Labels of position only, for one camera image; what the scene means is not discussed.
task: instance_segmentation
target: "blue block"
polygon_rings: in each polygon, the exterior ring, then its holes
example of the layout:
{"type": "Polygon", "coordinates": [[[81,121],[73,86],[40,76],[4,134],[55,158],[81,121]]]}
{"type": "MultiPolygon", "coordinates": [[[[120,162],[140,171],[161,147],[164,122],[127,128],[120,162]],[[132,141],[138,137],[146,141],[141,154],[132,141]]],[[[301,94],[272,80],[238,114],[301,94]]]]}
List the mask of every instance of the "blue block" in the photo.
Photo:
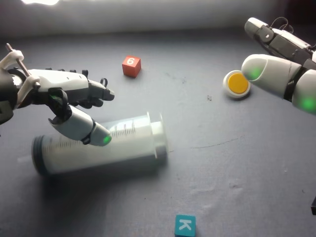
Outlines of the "blue block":
{"type": "Polygon", "coordinates": [[[174,234],[176,237],[195,237],[196,217],[188,215],[176,215],[174,234]]]}

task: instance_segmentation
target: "robotic arm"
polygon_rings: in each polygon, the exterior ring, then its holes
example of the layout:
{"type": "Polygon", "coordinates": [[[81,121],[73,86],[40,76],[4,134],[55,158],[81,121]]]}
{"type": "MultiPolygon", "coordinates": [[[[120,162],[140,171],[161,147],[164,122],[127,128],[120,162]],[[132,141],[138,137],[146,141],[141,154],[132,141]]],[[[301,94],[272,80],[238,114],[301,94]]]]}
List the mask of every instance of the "robotic arm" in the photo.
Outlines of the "robotic arm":
{"type": "Polygon", "coordinates": [[[292,102],[296,108],[316,114],[314,47],[255,18],[246,22],[245,31],[270,55],[254,54],[246,58],[241,68],[244,76],[263,90],[292,102]]]}
{"type": "Polygon", "coordinates": [[[22,63],[22,52],[9,44],[7,49],[9,53],[0,61],[0,124],[13,117],[14,109],[45,104],[56,115],[49,119],[50,124],[64,136],[94,146],[105,146],[111,141],[106,128],[76,108],[101,107],[104,100],[112,101],[114,93],[106,88],[106,79],[101,79],[101,83],[91,81],[87,79],[88,71],[28,71],[22,63]],[[6,69],[15,63],[21,69],[6,69]]]}

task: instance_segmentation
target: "red cube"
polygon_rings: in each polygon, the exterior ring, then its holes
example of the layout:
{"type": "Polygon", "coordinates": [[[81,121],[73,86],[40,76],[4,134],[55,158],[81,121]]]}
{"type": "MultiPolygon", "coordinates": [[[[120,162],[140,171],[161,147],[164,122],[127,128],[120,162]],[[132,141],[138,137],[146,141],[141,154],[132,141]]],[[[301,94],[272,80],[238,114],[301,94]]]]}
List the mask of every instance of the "red cube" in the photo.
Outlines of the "red cube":
{"type": "Polygon", "coordinates": [[[124,75],[135,78],[142,68],[140,64],[140,58],[135,56],[127,56],[122,63],[122,67],[124,75]]]}

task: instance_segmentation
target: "large plastic syringe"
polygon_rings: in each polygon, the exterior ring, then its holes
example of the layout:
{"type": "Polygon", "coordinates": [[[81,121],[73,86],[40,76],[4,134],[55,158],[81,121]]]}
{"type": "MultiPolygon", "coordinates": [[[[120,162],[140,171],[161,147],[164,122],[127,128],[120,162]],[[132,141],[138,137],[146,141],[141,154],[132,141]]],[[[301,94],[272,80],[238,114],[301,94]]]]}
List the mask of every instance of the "large plastic syringe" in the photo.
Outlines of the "large plastic syringe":
{"type": "Polygon", "coordinates": [[[32,158],[38,173],[47,176],[137,158],[166,157],[167,139],[162,119],[151,122],[147,114],[101,125],[112,136],[104,147],[84,145],[63,135],[36,137],[32,158]]]}

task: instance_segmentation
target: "gray table surface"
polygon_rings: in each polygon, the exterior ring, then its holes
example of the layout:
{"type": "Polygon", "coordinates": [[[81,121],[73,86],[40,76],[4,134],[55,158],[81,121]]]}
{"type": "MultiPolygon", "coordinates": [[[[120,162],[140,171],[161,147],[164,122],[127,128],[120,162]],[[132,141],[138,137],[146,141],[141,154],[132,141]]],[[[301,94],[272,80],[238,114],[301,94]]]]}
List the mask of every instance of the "gray table surface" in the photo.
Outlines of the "gray table surface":
{"type": "Polygon", "coordinates": [[[172,237],[176,214],[196,216],[197,237],[316,236],[316,118],[255,87],[241,101],[223,94],[223,77],[264,53],[242,29],[10,43],[28,68],[106,77],[116,97],[88,110],[96,121],[162,113],[170,154],[152,175],[44,182],[31,142],[53,132],[53,113],[17,110],[0,126],[0,236],[172,237]],[[142,60],[136,79],[122,74],[129,54],[142,60]]]}

